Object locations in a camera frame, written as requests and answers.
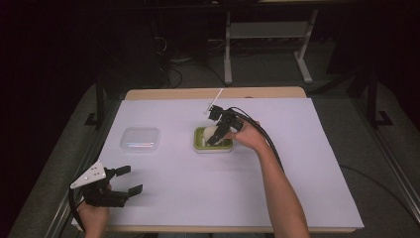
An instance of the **white marker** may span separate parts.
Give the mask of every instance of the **white marker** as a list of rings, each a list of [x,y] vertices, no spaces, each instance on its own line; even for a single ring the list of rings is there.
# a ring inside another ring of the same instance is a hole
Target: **white marker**
[[[207,112],[210,110],[210,108],[213,106],[213,104],[216,102],[217,98],[220,96],[220,94],[222,93],[223,88],[220,88],[219,93],[217,93],[217,96],[213,99],[213,101],[210,103],[209,107],[207,107],[207,110],[205,110],[203,112],[204,115],[207,115]]]

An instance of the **wooden table edge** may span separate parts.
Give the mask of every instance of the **wooden table edge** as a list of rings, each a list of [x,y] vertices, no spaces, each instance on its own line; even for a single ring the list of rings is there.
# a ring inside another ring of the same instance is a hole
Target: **wooden table edge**
[[[350,227],[312,227],[310,233],[351,233]],[[139,233],[272,233],[272,227],[237,226],[108,226],[107,231]]]
[[[126,100],[214,98],[220,88],[134,89]],[[226,87],[219,98],[306,98],[301,87]]]

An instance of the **white paper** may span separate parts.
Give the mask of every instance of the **white paper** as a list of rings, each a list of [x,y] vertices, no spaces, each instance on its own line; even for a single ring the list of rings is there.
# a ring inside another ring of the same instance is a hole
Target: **white paper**
[[[230,153],[197,154],[194,130],[214,125],[203,115],[206,99],[123,101],[99,160],[105,167],[131,166],[113,178],[114,190],[143,184],[110,225],[270,227],[257,155],[235,142]],[[317,113],[309,98],[218,99],[260,121],[275,143],[310,228],[364,227]],[[149,154],[120,148],[129,127],[158,128]]]

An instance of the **clear plastic container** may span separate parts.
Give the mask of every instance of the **clear plastic container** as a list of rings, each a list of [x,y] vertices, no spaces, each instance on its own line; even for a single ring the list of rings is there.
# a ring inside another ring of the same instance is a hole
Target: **clear plastic container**
[[[127,153],[151,153],[158,148],[159,130],[154,127],[129,127],[120,147]]]

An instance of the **forearm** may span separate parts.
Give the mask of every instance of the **forearm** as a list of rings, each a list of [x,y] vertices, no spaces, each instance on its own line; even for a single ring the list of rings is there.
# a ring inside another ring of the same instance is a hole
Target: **forearm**
[[[279,237],[309,237],[302,206],[279,166],[272,149],[258,148],[266,203],[274,234]]]
[[[83,201],[78,207],[78,213],[86,232],[85,238],[104,237],[109,219],[109,207],[96,207]]]

